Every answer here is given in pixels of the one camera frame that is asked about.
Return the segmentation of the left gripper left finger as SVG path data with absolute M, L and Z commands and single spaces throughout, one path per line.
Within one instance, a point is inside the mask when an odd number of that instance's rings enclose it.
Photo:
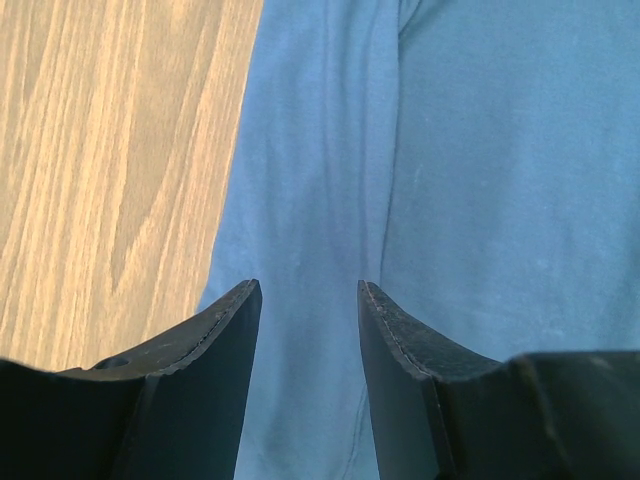
M 210 307 L 90 369 L 1 363 L 5 479 L 230 479 L 262 295 Z

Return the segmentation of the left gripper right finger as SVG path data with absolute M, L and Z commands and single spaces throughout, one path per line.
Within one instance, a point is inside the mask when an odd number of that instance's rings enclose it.
M 498 362 L 358 285 L 359 335 L 384 479 L 635 479 L 639 355 Z

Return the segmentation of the blue-grey t-shirt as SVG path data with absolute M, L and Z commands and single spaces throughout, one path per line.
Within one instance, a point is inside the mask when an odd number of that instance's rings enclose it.
M 635 1 L 268 1 L 201 302 L 263 305 L 235 475 L 374 479 L 357 284 L 494 359 L 639 346 Z

